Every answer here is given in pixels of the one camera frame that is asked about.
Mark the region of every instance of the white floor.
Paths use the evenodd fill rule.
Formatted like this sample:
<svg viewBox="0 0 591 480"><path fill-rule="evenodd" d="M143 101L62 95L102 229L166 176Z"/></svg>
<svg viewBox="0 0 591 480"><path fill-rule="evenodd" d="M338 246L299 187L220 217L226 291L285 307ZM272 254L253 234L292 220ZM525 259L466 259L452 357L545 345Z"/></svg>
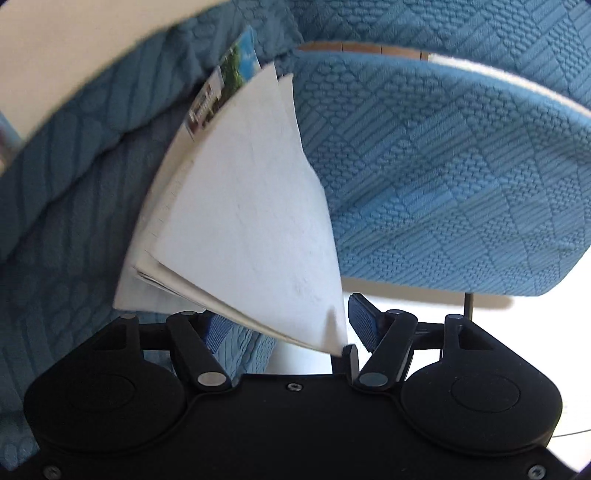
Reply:
<svg viewBox="0 0 591 480"><path fill-rule="evenodd" d="M345 303L363 293L385 311L402 309L419 321L443 322L461 313L463 294L343 279ZM591 250L556 288L541 297L475 296L474 321L534 365L559 388L563 414L548 446L575 470L591 461ZM352 329L349 342L363 366L369 354ZM439 359L438 351L416 352L411 372ZM330 356L279 344L267 373L330 373Z"/></svg>

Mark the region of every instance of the seat cushion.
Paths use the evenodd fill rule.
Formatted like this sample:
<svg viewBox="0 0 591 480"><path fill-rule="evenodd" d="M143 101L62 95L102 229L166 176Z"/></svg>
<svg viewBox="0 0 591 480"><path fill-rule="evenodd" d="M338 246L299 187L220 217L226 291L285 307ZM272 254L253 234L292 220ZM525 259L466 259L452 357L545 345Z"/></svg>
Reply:
<svg viewBox="0 0 591 480"><path fill-rule="evenodd" d="M0 463L6 467L35 448L22 414L27 387L117 317L113 295L147 189L200 83L247 25L262 62L301 41L281 1L213 8L147 39L91 81L0 177ZM264 369L273 345L225 319L213 322L206 341L231 374Z"/></svg>
<svg viewBox="0 0 591 480"><path fill-rule="evenodd" d="M425 61L295 54L301 139L341 273L541 295L591 245L591 118Z"/></svg>
<svg viewBox="0 0 591 480"><path fill-rule="evenodd" d="M591 108L589 0L289 0L306 41L414 47L516 73Z"/></svg>

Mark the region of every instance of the round pad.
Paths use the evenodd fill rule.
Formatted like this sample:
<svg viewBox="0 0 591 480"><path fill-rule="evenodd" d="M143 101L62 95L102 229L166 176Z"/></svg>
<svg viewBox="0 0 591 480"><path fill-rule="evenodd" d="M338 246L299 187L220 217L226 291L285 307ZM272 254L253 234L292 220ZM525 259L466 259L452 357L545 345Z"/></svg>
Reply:
<svg viewBox="0 0 591 480"><path fill-rule="evenodd" d="M156 364L101 361L98 355L88 363L69 360L40 376L25 396L35 436L61 449L114 453L138 447L167 431L184 411L182 384Z"/></svg>
<svg viewBox="0 0 591 480"><path fill-rule="evenodd" d="M519 401L519 388L500 375L473 374L454 382L452 397L468 410L499 413L509 410Z"/></svg>

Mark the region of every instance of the screw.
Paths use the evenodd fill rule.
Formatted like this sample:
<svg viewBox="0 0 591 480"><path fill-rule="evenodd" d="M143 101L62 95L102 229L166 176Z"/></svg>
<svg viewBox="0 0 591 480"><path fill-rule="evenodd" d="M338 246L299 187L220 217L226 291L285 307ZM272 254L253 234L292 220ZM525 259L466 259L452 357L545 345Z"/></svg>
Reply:
<svg viewBox="0 0 591 480"><path fill-rule="evenodd" d="M300 392L302 390L302 385L300 385L299 383L288 383L287 384L287 390L289 390L290 392Z"/></svg>
<svg viewBox="0 0 591 480"><path fill-rule="evenodd" d="M204 387L219 387L226 382L226 376L220 372L205 372L197 377L197 382Z"/></svg>
<svg viewBox="0 0 591 480"><path fill-rule="evenodd" d="M542 480L546 476L546 468L542 465L534 465L527 472L527 476L530 480Z"/></svg>
<svg viewBox="0 0 591 480"><path fill-rule="evenodd" d="M368 372L359 377L359 382L368 388L379 388L388 383L388 377L379 372Z"/></svg>
<svg viewBox="0 0 591 480"><path fill-rule="evenodd" d="M48 465L43 469L43 476L47 480L60 480L61 470L55 465Z"/></svg>

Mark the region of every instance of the white paper page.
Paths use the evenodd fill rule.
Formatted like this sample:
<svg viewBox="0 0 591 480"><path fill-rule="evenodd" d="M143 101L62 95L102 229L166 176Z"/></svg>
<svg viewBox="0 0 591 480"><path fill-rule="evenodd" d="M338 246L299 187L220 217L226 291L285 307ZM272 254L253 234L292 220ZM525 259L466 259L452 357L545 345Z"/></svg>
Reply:
<svg viewBox="0 0 591 480"><path fill-rule="evenodd" d="M181 126L164 157L162 165L160 165L154 177L154 181L142 205L142 210L125 256L121 276L119 277L113 308L165 314L182 312L184 310L195 312L202 312L204 310L201 305L172 295L170 292L158 288L156 285L143 281L137 277L135 269L135 264L143 252L141 245L144 240L145 227L156 210L158 201L164 194L171 179L194 149L195 143L191 135L189 135L184 125Z"/></svg>
<svg viewBox="0 0 591 480"><path fill-rule="evenodd" d="M303 162L274 66L232 100L150 251L276 336L340 355L346 320L326 197Z"/></svg>
<svg viewBox="0 0 591 480"><path fill-rule="evenodd" d="M222 315L223 317L233 320L236 323L240 323L247 328L256 330L257 332L263 333L265 335L274 336L283 340L284 342L289 342L298 346L309 348L308 344L306 343L302 343L296 339L281 335L275 330L266 327L262 323L258 323L244 316L241 312L229 307L225 303L219 301L217 298L209 295L207 292L195 287L195 285L188 282L183 277L180 277L163 265L158 265L159 267L156 270L155 276L160 278L162 282L165 282L159 288L166 289L164 285L174 285L174 288L176 289L174 293L170 292L170 295L180 295L182 298L187 299L188 301L195 299L195 301L203 302L207 305L207 309L211 312ZM153 278L143 279L143 281L155 286L157 285L157 282Z"/></svg>
<svg viewBox="0 0 591 480"><path fill-rule="evenodd" d="M195 142L193 143L193 140L191 140L191 148L185 148L184 151L181 151L181 147L178 148L178 155L175 155L174 157L179 158L181 161L176 160L178 167L173 172L173 175L168 179L166 185L162 182L158 184L157 189L151 189L152 195L149 194L147 198L147 213L145 217L142 216L139 220L139 228L141 231L139 233L137 246L134 248L134 253L131 258L131 265L133 267L132 272L136 282L139 281L145 283L149 285L150 288L157 288L159 291L164 291L167 294L169 294L171 290L175 291L178 296L192 302L195 306L200 308L200 310L196 311L202 311L207 308L219 315L230 318L235 322L247 326L254 326L256 325L254 320L240 314L240 312L237 312L235 309L228 308L224 302L212 297L206 291L192 285L178 274L163 267L150 254L157 238L163 231L165 221L176 202L177 195L189 175L190 170L193 168L193 163L199 155L202 142L212 131L215 130L216 125L219 122L219 117L223 115L223 111L234 101L233 98L230 98L226 105L224 105L220 112L218 112L213 118L207 129L197 134L198 136L195 137ZM186 139L187 136L189 136L189 133L181 127L178 136L180 137L181 144L186 145ZM166 174L171 171L172 165L167 166ZM177 303L178 300L173 302L169 299L167 307L176 307Z"/></svg>
<svg viewBox="0 0 591 480"><path fill-rule="evenodd" d="M297 126L296 111L294 109L293 100L293 75L288 75L279 80L282 101L285 104L286 111L290 116L292 126L297 132L299 138L300 133ZM166 193L169 184L172 179L177 178L177 181L181 181L184 178L184 173L179 169L183 166L183 170L190 168L193 164L193 156L196 154L197 146L207 135L205 132L199 132L195 141L191 138L187 129L182 125L174 137L166 156L163 159L162 165L158 169L154 181L150 186L148 194L142 205L137 224L134 229L134 234L129 245L119 283L117 285L117 291L115 293L115 299L113 301L113 307L119 310L134 310L143 312L156 312L172 314L176 312L182 312L184 310L193 310L195 312L202 312L205 308L195 301L191 301L187 296L180 294L174 295L171 293L169 288L162 288L158 286L159 282L149 282L146 279L138 276L136 267L138 263L144 271L160 271L161 267L152 256L145 252L144 248L147 248L147 241L149 239L144 238L144 232L148 225L148 221L154 215L158 204L161 203L162 196ZM162 278L165 275L165 279L169 282L178 282L179 278L177 275L169 275L166 272L161 272L156 275ZM189 288L187 285L179 287L185 293ZM201 299L204 301L208 296L199 294L198 291L191 292L190 298Z"/></svg>

